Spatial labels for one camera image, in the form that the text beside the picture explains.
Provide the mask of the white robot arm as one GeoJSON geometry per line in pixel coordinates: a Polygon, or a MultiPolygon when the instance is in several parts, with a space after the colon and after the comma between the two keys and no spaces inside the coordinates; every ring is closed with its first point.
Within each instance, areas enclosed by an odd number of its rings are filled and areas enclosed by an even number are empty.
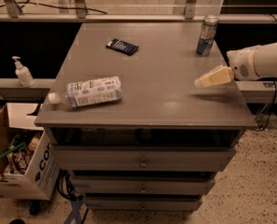
{"type": "Polygon", "coordinates": [[[277,78],[277,42],[227,52],[229,66],[218,65],[194,81],[197,88],[230,83],[234,78],[256,81],[277,78]]]}

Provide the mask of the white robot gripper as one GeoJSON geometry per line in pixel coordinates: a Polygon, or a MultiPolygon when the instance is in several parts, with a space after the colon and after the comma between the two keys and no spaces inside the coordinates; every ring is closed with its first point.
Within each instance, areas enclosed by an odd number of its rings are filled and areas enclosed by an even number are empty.
{"type": "Polygon", "coordinates": [[[254,58],[258,46],[244,49],[229,50],[227,57],[229,67],[222,64],[203,74],[194,81],[197,88],[208,88],[227,84],[234,78],[238,80],[258,80],[259,76],[254,67],[254,58]]]}

